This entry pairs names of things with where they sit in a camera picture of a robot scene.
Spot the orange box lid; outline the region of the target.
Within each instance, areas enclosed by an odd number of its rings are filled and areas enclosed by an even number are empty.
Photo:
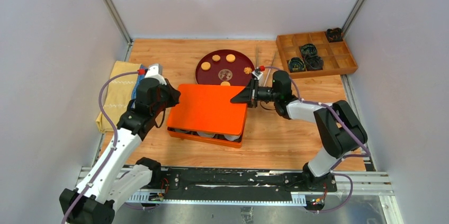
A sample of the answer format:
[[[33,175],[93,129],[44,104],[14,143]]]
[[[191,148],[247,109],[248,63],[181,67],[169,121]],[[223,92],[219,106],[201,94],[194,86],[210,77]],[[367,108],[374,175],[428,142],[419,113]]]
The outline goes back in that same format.
[[[170,109],[167,126],[174,129],[237,136],[243,133],[247,105],[230,100],[243,86],[181,84],[179,103]]]

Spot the metal tongs white handle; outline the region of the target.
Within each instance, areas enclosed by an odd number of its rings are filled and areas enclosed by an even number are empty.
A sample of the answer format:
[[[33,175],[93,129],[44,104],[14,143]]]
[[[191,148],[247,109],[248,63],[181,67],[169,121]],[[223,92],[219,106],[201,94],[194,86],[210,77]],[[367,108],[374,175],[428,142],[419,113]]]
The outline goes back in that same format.
[[[273,57],[271,59],[270,67],[273,66],[274,60],[275,60],[277,55],[278,55],[278,51],[276,50],[276,51],[274,51]],[[256,67],[258,67],[258,64],[259,64],[259,47],[258,47],[258,45],[256,45],[256,47],[255,47],[255,58],[256,58]],[[269,75],[271,73],[271,70],[272,69],[269,68],[268,71],[266,72],[265,77],[264,77],[263,86],[266,86],[268,78],[269,78]]]

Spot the orange compartment cookie box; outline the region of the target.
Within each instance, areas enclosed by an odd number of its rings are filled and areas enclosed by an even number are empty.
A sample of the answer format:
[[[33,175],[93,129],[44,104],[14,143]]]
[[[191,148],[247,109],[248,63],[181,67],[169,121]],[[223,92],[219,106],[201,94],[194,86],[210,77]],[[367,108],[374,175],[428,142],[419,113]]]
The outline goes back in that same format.
[[[243,143],[243,135],[241,135],[241,137],[238,141],[228,141],[224,138],[223,134],[215,133],[214,138],[203,138],[197,134],[197,131],[188,130],[188,131],[190,131],[189,134],[182,134],[182,133],[177,133],[174,130],[175,130],[175,128],[171,128],[171,127],[167,128],[167,132],[171,137],[180,138],[182,140],[197,141],[197,142],[202,142],[202,143],[206,143],[206,144],[225,146],[225,147],[231,147],[231,148],[241,148],[242,143]]]

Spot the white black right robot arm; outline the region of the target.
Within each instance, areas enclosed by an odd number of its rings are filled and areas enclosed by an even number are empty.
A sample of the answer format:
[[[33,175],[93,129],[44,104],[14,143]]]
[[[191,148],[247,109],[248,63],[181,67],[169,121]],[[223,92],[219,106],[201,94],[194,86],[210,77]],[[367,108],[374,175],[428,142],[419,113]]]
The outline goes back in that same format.
[[[252,72],[248,85],[230,102],[256,107],[259,102],[272,102],[276,113],[288,120],[313,122],[318,128],[322,148],[302,170],[303,186],[315,191],[324,179],[346,158],[356,157],[354,151],[362,148],[361,158],[370,156],[367,133],[347,101],[334,103],[306,101],[292,91],[298,89],[288,72],[277,70],[270,87],[260,86],[261,68]]]

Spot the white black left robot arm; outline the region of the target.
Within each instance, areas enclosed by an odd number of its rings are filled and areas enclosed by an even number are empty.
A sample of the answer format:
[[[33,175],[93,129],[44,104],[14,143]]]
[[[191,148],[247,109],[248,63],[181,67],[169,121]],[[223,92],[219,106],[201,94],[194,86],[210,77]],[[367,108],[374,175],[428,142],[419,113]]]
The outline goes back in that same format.
[[[139,189],[144,186],[155,189],[161,185],[161,164],[146,157],[117,178],[148,132],[160,128],[156,122],[159,114],[176,106],[181,95],[162,75],[160,64],[136,70],[135,74],[142,75],[143,79],[135,98],[118,123],[113,124],[114,135],[109,145],[86,177],[74,189],[64,189],[59,197],[64,213],[62,223],[112,223],[116,212]]]

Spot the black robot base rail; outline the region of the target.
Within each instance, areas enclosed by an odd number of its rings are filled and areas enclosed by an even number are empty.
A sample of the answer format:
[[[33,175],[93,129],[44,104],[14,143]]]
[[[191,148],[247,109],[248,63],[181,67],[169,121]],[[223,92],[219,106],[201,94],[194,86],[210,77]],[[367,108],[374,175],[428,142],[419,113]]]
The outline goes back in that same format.
[[[317,211],[332,196],[393,196],[385,172],[338,172],[307,185],[301,171],[162,167],[160,179],[132,191],[126,203],[305,207]]]

